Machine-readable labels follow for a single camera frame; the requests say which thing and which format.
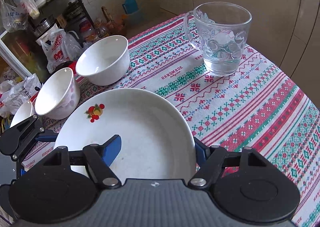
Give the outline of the small white bowl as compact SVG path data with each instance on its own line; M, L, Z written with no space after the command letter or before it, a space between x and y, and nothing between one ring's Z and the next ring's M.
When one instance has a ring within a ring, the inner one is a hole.
M25 102L15 113L10 127L12 128L16 124L22 122L23 120L35 115L35 110L33 103L31 101Z

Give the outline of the white bowl pink flowers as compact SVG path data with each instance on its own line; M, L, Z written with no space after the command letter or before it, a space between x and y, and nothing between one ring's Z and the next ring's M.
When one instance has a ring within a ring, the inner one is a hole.
M80 88L69 67L55 72L42 86L36 100L35 112L54 120L70 116L80 100Z

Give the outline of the white ceramic bowl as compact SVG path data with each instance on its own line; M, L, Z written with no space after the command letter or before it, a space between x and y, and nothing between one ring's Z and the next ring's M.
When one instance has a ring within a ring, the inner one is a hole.
M120 80L129 66L127 38L113 35L87 48L77 60L75 71L95 85L108 86Z

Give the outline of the patterned red green tablecloth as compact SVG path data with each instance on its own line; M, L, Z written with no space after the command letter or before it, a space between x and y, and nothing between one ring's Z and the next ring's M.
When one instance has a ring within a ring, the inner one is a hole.
M116 88L170 101L193 136L228 151L253 146L300 191L293 221L319 226L319 109L274 63L246 46L232 75L206 70L177 16L129 40L131 64Z

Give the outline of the white red plastic bag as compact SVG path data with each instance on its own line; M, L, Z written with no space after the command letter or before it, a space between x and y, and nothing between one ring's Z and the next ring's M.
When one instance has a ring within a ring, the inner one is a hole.
M53 74L59 65L76 61L83 53L77 40L64 29L50 32L45 40L40 40L40 44L48 60L47 70L50 74Z

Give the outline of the clear glass mug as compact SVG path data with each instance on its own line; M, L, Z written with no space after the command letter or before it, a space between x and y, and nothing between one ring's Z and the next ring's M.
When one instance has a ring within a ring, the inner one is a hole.
M206 69L222 77L237 70L251 21L252 14L244 7L208 2L185 14L183 30L190 44L202 51Z

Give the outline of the blue thermos jug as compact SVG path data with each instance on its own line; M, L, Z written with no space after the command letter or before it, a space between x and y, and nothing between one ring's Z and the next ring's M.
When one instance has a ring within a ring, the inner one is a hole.
M136 0L125 0L124 4L122 4L122 7L125 11L125 14L132 14L139 10Z

